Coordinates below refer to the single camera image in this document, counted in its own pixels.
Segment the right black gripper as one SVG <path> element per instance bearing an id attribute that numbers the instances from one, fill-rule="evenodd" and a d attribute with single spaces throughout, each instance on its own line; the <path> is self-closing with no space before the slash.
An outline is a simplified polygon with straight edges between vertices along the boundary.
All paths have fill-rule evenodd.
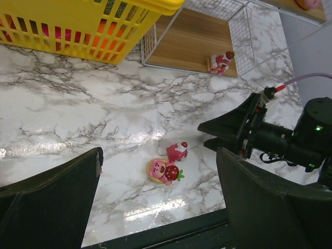
<path id="1" fill-rule="evenodd" d="M 232 111 L 199 124 L 198 131 L 216 137 L 206 140 L 203 146 L 215 152 L 225 148 L 243 159 L 250 158 L 266 112 L 261 94 L 252 93 Z"/>

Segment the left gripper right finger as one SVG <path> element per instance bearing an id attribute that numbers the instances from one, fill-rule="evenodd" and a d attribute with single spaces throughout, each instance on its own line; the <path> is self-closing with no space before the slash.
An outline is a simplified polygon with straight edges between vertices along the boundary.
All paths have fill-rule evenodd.
<path id="1" fill-rule="evenodd" d="M 236 248 L 331 248 L 331 192 L 286 180 L 225 148 L 216 164 Z"/>

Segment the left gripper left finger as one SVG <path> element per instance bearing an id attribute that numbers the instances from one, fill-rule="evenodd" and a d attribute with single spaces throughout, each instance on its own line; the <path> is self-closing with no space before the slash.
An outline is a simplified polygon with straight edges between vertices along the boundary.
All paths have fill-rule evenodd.
<path id="1" fill-rule="evenodd" d="M 1 187 L 1 248 L 80 248 L 102 165 L 96 147 Z"/>

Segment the pink bear toy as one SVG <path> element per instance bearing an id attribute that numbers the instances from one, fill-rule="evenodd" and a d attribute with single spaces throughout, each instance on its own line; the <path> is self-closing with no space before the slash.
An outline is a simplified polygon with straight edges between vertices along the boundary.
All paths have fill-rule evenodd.
<path id="1" fill-rule="evenodd" d="M 173 144 L 166 151 L 169 162 L 183 161 L 188 156 L 188 143 L 180 142 Z"/>

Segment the red white figure toy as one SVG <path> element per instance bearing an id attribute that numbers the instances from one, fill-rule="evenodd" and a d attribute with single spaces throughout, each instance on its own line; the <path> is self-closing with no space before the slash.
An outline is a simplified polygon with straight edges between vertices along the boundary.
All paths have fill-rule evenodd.
<path id="1" fill-rule="evenodd" d="M 214 54 L 207 59 L 207 71 L 211 74 L 223 75 L 228 70 L 233 58 L 233 51 L 227 51 L 224 54 Z"/>

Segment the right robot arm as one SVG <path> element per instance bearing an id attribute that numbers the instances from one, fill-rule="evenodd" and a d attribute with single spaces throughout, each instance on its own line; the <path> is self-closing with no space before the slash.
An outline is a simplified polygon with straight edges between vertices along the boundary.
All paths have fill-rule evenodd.
<path id="1" fill-rule="evenodd" d="M 261 95 L 252 93 L 236 109 L 199 124 L 199 131 L 213 136 L 204 146 L 225 148 L 243 159 L 255 149 L 265 164 L 284 161 L 307 173 L 319 169 L 318 183 L 331 188 L 331 99 L 308 101 L 293 130 L 265 122 L 266 113 Z"/>

